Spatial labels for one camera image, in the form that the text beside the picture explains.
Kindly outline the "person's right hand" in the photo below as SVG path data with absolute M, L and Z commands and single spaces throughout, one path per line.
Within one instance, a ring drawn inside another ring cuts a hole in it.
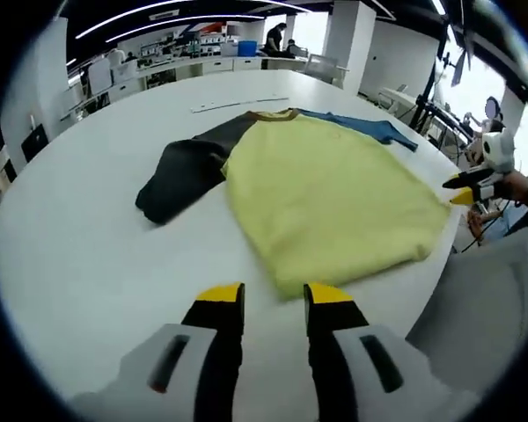
M 528 177 L 520 171 L 511 171 L 497 183 L 495 194 L 501 199 L 514 200 L 518 207 L 528 205 Z

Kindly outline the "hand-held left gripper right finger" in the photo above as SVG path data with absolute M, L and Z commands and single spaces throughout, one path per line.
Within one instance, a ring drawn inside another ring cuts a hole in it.
M 439 380 L 404 338 L 369 324 L 343 290 L 308 283 L 304 304 L 319 420 L 460 421 L 479 403 Z

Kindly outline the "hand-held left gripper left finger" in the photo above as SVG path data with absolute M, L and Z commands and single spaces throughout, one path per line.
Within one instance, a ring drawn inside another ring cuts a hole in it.
M 244 327 L 243 283 L 205 290 L 180 323 L 124 355 L 112 381 L 71 407 L 80 421 L 230 421 Z

